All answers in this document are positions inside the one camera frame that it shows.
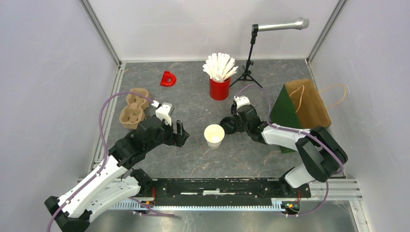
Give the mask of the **single white paper cup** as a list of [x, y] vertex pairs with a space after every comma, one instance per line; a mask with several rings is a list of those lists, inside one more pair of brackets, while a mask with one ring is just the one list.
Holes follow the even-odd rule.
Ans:
[[211, 124], [204, 130], [204, 138], [210, 148], [218, 148], [225, 137], [225, 131], [218, 124]]

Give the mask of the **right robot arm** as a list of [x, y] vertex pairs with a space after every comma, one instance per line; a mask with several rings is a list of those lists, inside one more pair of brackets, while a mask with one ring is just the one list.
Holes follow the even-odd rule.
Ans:
[[302, 165], [291, 168], [281, 177], [284, 181], [280, 182], [279, 191], [285, 197], [292, 197], [303, 184], [326, 182], [348, 161], [346, 152], [322, 126], [302, 130], [270, 125], [260, 120], [250, 104], [237, 106], [233, 103], [231, 113], [235, 131], [246, 132], [255, 142], [279, 145], [298, 152]]

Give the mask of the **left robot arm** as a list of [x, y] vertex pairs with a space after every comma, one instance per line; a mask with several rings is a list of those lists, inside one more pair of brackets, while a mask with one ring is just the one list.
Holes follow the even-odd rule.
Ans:
[[154, 189], [153, 180], [134, 166], [160, 145], [182, 147], [189, 136], [180, 120], [168, 124], [156, 116], [144, 119], [117, 140], [107, 157], [77, 186], [45, 200], [52, 215], [49, 224], [55, 222], [63, 232], [84, 232], [96, 217], [118, 202], [136, 195], [148, 196]]

